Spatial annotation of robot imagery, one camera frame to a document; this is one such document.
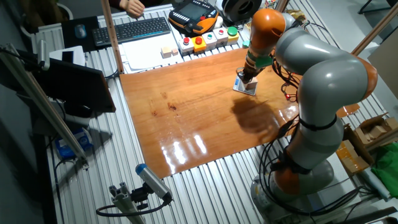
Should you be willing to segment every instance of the robot end effector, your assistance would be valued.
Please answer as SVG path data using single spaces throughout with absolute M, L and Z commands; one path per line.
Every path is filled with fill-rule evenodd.
M 246 62 L 238 77 L 243 83 L 249 83 L 264 67 L 272 63 L 272 52 L 282 34 L 292 26 L 295 19 L 287 13 L 273 9 L 261 9 L 253 15 L 251 22 L 250 46 Z

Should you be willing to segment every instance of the wooden table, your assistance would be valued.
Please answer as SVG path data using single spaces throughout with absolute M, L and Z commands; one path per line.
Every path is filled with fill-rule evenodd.
M 238 49 L 121 75 L 145 162 L 160 178 L 269 142 L 297 115 L 271 66 L 257 76 L 255 96 L 233 91 L 245 56 Z

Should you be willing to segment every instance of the black cable bundle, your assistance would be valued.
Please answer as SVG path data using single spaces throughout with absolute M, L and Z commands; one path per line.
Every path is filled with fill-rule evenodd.
M 278 138 L 282 138 L 283 136 L 285 136 L 285 134 L 287 132 L 289 132 L 291 129 L 293 129 L 293 128 L 295 128 L 297 126 L 297 124 L 293 125 L 294 120 L 297 117 L 298 117 L 298 115 L 294 119 L 291 119 L 286 124 L 284 124 L 282 127 L 280 127 L 278 136 L 275 139 L 273 139 L 270 143 L 268 143 L 268 145 L 266 146 L 266 148 L 262 152 L 262 155 L 261 155 L 261 158 L 260 158 L 259 178 L 260 178 L 260 184 L 261 184 L 262 190 L 267 195 L 267 198 L 270 199 L 275 204 L 277 204 L 278 206 L 284 208 L 288 212 L 291 212 L 291 213 L 294 213 L 294 214 L 297 214 L 297 215 L 309 216 L 313 220 L 312 217 L 314 217 L 314 216 L 324 215 L 324 214 L 327 214 L 327 213 L 330 213 L 330 212 L 336 210 L 337 208 L 340 208 L 342 205 L 344 205 L 344 204 L 348 203 L 349 201 L 351 201 L 352 199 L 354 199 L 357 196 L 357 194 L 359 194 L 360 192 L 363 193 L 363 194 L 374 194 L 374 191 L 368 189 L 365 186 L 360 186 L 360 187 L 348 192 L 347 194 L 343 195 L 342 197 L 340 197 L 339 199 L 335 200 L 334 202 L 332 202 L 332 203 L 330 203 L 328 205 L 325 205 L 324 207 L 319 208 L 319 209 L 317 209 L 317 210 L 315 210 L 313 212 L 304 212 L 303 210 L 300 210 L 298 208 L 290 206 L 287 203 L 281 201 L 279 198 L 277 198 L 274 195 L 274 193 L 272 193 L 270 185 L 269 185 L 269 183 L 271 181 L 271 174 L 272 174 L 273 171 L 269 172 L 268 181 L 265 180 L 266 179 L 266 175 L 267 175 L 266 174 L 267 167 L 272 162 L 274 162 L 277 158 L 269 161 L 268 163 L 266 163 L 266 159 L 268 157 L 268 154 L 269 154 L 269 151 L 270 151 L 270 149 L 272 147 L 272 144 L 275 142 L 275 140 L 278 139 Z
M 297 102 L 297 89 L 299 88 L 300 80 L 293 76 L 293 73 L 289 71 L 282 72 L 282 66 L 276 61 L 275 55 L 270 55 L 272 58 L 272 69 L 274 72 L 283 80 L 285 83 L 280 87 L 281 92 L 285 95 L 286 99 L 290 102 Z M 286 88 L 293 86 L 296 88 L 296 93 L 288 94 Z

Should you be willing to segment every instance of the floor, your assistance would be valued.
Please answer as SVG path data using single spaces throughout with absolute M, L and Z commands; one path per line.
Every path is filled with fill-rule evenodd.
M 365 38 L 373 27 L 388 13 L 388 10 L 359 15 L 359 9 L 366 0 L 310 0 L 343 50 L 351 52 Z M 366 10 L 389 7 L 385 0 L 373 0 Z M 359 55 L 367 59 L 384 38 L 398 26 L 398 17 L 377 36 Z M 398 100 L 380 78 L 374 91 L 383 107 L 393 117 L 398 117 Z

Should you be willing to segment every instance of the person's hand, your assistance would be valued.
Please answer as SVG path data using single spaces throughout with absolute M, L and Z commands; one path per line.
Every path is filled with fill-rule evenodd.
M 133 18 L 140 17 L 145 9 L 145 6 L 139 0 L 121 0 L 119 6 Z

